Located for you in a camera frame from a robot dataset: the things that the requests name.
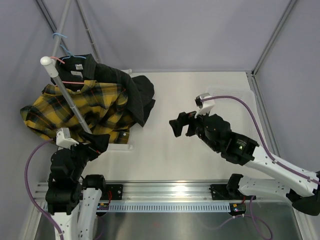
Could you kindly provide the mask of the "yellow plaid flannel shirt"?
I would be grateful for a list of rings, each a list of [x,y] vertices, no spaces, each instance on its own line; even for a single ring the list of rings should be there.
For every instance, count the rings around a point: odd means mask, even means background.
[[[128,94],[122,85],[85,80],[80,90],[68,93],[92,134],[108,134],[112,144],[128,143],[134,120],[127,110]],[[69,128],[73,139],[85,141],[78,118],[57,86],[48,84],[20,114],[24,124],[44,140],[54,138],[60,128]]]

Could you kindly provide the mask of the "pink wire hanger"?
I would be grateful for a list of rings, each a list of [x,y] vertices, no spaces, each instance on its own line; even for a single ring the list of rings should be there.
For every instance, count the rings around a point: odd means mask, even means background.
[[[83,85],[83,56],[64,56],[62,58],[50,57],[55,60],[58,76],[65,85]]]

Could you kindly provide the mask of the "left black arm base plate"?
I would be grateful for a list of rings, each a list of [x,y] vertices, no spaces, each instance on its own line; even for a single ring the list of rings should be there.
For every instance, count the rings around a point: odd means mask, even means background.
[[[84,196],[84,191],[86,189],[93,188],[94,190],[99,190],[102,188],[102,194],[100,200],[109,201],[120,201],[123,198],[123,185],[122,184],[105,184],[102,183],[82,183],[81,190],[78,192],[78,199],[82,200]]]

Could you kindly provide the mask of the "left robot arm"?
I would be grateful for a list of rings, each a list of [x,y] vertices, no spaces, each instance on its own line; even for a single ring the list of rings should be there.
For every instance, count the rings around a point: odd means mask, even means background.
[[[51,157],[45,200],[61,240],[91,240],[98,203],[106,195],[112,197],[103,175],[81,180],[87,163],[108,149],[110,135],[83,132],[81,136],[88,142],[74,140],[67,128],[59,129],[55,143],[60,150]]]

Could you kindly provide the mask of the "white plastic basket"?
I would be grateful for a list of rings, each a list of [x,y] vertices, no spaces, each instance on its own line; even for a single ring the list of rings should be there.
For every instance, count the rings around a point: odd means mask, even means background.
[[[237,98],[244,102],[253,113],[255,120],[259,120],[256,98],[251,90],[234,88],[234,87],[217,87],[209,86],[206,92],[212,97],[224,96],[224,98],[216,99],[215,105],[210,111],[210,114],[217,114],[231,125],[231,130],[240,133],[250,138],[254,138],[256,127],[251,118],[249,111],[240,103]]]

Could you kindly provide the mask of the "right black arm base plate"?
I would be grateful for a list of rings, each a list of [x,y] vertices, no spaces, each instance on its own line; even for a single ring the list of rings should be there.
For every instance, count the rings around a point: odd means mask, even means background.
[[[238,189],[228,187],[227,184],[211,184],[209,187],[212,200],[250,200],[251,195],[244,195]]]

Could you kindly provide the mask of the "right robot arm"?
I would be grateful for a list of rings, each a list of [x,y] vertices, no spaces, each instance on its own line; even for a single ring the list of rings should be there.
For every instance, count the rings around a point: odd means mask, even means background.
[[[310,216],[320,214],[320,179],[318,172],[306,171],[271,154],[255,140],[231,130],[230,123],[217,114],[197,116],[196,112],[181,112],[169,121],[175,137],[187,126],[186,136],[198,136],[211,150],[227,162],[258,170],[270,179],[255,179],[233,173],[227,184],[212,185],[212,196],[223,200],[243,200],[259,197],[283,200],[297,211]]]

